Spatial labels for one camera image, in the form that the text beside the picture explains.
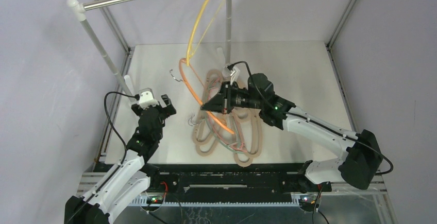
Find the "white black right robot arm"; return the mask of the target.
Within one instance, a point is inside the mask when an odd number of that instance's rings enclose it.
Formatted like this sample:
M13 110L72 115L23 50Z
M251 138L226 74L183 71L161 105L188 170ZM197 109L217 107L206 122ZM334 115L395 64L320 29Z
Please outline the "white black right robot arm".
M346 182L366 190L377 175L383 156L372 132L364 129L356 133L310 115L277 95L273 83L263 73L250 76L246 88L223 82L219 91L201 105L204 111L222 114L234 108L257 109L269 126L304 136L335 154L334 159L309 160L304 164L297 178L304 191L324 182Z

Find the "aluminium frame rail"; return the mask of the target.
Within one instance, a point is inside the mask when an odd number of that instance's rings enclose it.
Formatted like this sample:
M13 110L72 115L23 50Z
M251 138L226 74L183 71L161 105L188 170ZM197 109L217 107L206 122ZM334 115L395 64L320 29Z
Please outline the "aluminium frame rail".
M163 196L166 202L196 205L298 205L309 202L318 193L327 196L385 195L387 190L381 180L372 182L367 190L356 189L346 183L329 183L326 186L304 184L298 174L274 172L243 173L170 173L159 174L159 184L151 187L134 200L144 204L146 196Z

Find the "beige wooden hanger outer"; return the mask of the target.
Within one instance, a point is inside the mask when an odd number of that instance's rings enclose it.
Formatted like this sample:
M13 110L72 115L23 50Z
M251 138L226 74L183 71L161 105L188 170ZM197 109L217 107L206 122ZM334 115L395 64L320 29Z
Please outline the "beige wooden hanger outer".
M222 73L219 70L210 70L206 75L206 79L208 76L212 77L213 74L216 74L216 75L223 77ZM204 89L205 89L205 82L203 83L203 93L204 93ZM211 92L211 97L217 90L218 89L215 89L214 91ZM205 103L207 100L206 101L203 100L203 93L201 95L201 101L202 101L202 103ZM195 123L192 124L192 126L194 127L194 130L192 133L192 140L193 140L193 143L195 144L196 152L202 157L206 157L206 156L211 155L216 150L217 146L221 145L220 142L215 139L215 137L213 136L213 133L210 131L207 124L205 123L205 115L206 114L209 114L209 113L206 111L200 110L197 114L197 118L196 118ZM218 117L221 117L219 115L221 115L221 114L215 114L214 120L218 121L218 123L223 127L222 131L226 130L228 133L234 134L234 130L233 130L232 126L230 126L229 124L228 125L221 124L221 122L217 119Z

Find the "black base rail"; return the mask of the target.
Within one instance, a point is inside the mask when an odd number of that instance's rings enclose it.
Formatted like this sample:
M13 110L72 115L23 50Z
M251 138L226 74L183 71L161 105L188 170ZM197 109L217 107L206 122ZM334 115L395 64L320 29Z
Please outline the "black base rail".
M314 184L300 172L302 163L146 164L152 190L183 204L290 203L292 194L331 192L331 183Z

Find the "beige wooden hanger right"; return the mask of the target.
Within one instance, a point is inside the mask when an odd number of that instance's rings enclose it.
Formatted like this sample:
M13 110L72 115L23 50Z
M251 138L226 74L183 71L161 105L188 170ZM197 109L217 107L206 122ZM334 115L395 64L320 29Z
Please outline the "beige wooden hanger right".
M243 124L246 122L258 122L262 123L261 118L259 116L259 110L258 109L251 109L251 108L236 108L233 109L231 114L231 117L233 117L234 121L237 124Z

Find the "rack post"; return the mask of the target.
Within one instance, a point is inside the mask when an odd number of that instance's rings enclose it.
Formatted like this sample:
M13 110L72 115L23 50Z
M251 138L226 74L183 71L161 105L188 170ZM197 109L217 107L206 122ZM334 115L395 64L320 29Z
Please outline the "rack post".
M93 28L89 24L87 17L85 15L86 11L85 11L85 8L83 7L83 4L81 4L78 0L67 0L66 4L72 10L72 12L75 14L77 20L81 23L82 27L84 28L84 30L88 34L88 36L91 39L91 41L93 42L94 46L99 51L104 62L106 63L108 68L111 70L112 74L115 76L115 78L116 78L117 82L119 83L120 87L122 88L122 90L127 95L133 96L133 94L132 94L130 88L128 87L128 85L126 84L125 79L122 76L121 72L115 66L114 62L112 61L112 59L108 55L107 51L105 50L105 48L101 44L99 38L95 34Z
M231 61L231 26L232 26L232 0L226 0L226 41L225 41L225 63Z

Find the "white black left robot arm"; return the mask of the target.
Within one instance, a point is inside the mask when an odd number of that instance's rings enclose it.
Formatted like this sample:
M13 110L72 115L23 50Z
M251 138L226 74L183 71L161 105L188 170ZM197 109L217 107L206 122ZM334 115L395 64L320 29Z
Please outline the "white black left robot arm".
M163 138L165 120L177 111L166 94L161 96L164 107L150 90L134 98L131 109L139 117L138 126L123 142L122 158L90 190L66 202L64 223L114 223L138 195L160 187L159 169L148 161Z

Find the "right rack post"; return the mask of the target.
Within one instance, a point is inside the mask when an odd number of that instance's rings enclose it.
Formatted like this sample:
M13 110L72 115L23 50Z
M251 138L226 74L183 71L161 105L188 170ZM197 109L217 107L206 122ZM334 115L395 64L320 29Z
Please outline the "right rack post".
M226 0L226 41L225 41L225 63L231 61L231 26L232 26L232 0Z

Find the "left rack post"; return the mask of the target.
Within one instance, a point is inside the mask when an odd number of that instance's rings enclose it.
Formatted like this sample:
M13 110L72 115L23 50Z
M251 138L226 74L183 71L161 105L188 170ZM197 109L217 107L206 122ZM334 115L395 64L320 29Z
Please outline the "left rack post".
M86 11L85 11L85 8L83 7L83 4L81 4L78 0L67 0L66 4L72 10L72 12L75 14L77 20L81 23L82 27L84 28L84 30L88 34L88 36L91 39L91 41L93 42L94 46L99 51L104 62L106 63L108 68L111 70L112 74L115 76L115 78L116 78L117 82L119 83L120 87L122 88L122 90L127 95L133 96L133 94L132 94L130 88L128 87L128 85L126 84L125 79L122 76L121 72L115 66L114 62L112 61L112 59L108 55L107 51L105 50L105 48L101 44L99 38L95 34L93 28L89 24L87 17L85 15Z

